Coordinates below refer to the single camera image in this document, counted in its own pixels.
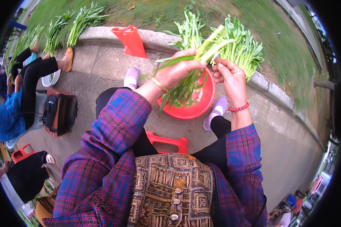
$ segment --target patterned vest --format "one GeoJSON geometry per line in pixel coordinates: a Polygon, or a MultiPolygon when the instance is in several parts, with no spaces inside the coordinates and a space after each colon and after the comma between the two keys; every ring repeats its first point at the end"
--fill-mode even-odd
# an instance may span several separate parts
{"type": "Polygon", "coordinates": [[[135,165],[128,227],[213,226],[209,166],[178,153],[136,157],[135,165]]]}

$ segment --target red beaded bracelet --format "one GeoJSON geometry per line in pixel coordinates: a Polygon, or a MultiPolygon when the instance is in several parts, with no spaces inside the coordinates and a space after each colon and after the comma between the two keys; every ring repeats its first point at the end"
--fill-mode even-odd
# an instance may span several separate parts
{"type": "Polygon", "coordinates": [[[244,110],[244,109],[248,108],[249,105],[250,105],[250,103],[247,102],[247,103],[245,104],[245,106],[242,106],[242,107],[239,107],[239,108],[234,108],[234,109],[232,109],[232,108],[229,107],[228,110],[231,111],[231,112],[236,112],[236,111],[244,110]]]}

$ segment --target plastic bowl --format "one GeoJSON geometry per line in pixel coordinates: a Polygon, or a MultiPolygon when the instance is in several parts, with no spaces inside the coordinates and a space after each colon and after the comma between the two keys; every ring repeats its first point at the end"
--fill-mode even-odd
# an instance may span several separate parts
{"type": "Polygon", "coordinates": [[[44,77],[42,77],[42,84],[44,87],[49,87],[51,85],[54,85],[58,82],[59,80],[59,76],[61,75],[61,70],[59,69],[58,71],[54,72],[53,75],[53,80],[52,82],[49,81],[50,75],[46,75],[44,77]]]}
{"type": "MultiPolygon", "coordinates": [[[[216,85],[214,82],[214,77],[212,76],[212,73],[208,68],[206,68],[201,79],[198,80],[198,84],[203,83],[206,73],[208,75],[208,79],[201,88],[200,93],[198,94],[199,101],[197,103],[194,103],[191,107],[184,108],[176,108],[175,106],[172,106],[170,111],[169,106],[167,104],[163,108],[164,112],[166,112],[172,117],[183,120],[193,119],[204,114],[209,109],[209,107],[211,107],[216,95],[216,85]]],[[[159,106],[161,102],[162,98],[157,100],[159,106]]]]}

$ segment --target hand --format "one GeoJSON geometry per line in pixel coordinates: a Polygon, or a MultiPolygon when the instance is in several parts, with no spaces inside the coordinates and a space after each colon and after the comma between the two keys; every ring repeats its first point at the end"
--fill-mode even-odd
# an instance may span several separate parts
{"type": "Polygon", "coordinates": [[[226,99],[231,108],[242,107],[246,104],[245,72],[235,63],[217,58],[217,65],[212,67],[215,83],[223,83],[226,99]]]}
{"type": "Polygon", "coordinates": [[[6,173],[9,171],[10,169],[10,162],[9,161],[4,161],[4,167],[5,167],[5,170],[6,170],[6,173]]]}
{"type": "MultiPolygon", "coordinates": [[[[187,55],[196,55],[197,49],[189,48],[183,51],[176,52],[172,59],[187,55]]],[[[207,66],[206,62],[200,61],[181,61],[174,66],[170,66],[158,71],[156,79],[161,83],[166,89],[175,88],[183,78],[185,78],[189,71],[200,69],[203,70],[207,66]]]]}
{"type": "Polygon", "coordinates": [[[12,79],[13,79],[13,75],[10,73],[6,79],[6,86],[7,87],[10,87],[12,85],[12,83],[11,83],[12,79]]]}
{"type": "Polygon", "coordinates": [[[21,84],[23,82],[23,78],[21,77],[21,74],[18,74],[15,78],[14,84],[15,84],[15,92],[20,91],[21,84]]]}

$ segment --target red plastic bag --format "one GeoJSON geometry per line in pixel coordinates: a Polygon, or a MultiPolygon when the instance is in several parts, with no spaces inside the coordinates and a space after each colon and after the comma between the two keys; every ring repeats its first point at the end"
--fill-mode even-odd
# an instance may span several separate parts
{"type": "Polygon", "coordinates": [[[125,47],[125,54],[148,58],[146,56],[143,41],[141,41],[137,27],[131,25],[121,30],[119,30],[118,28],[113,28],[111,29],[111,31],[123,43],[125,47]]]}

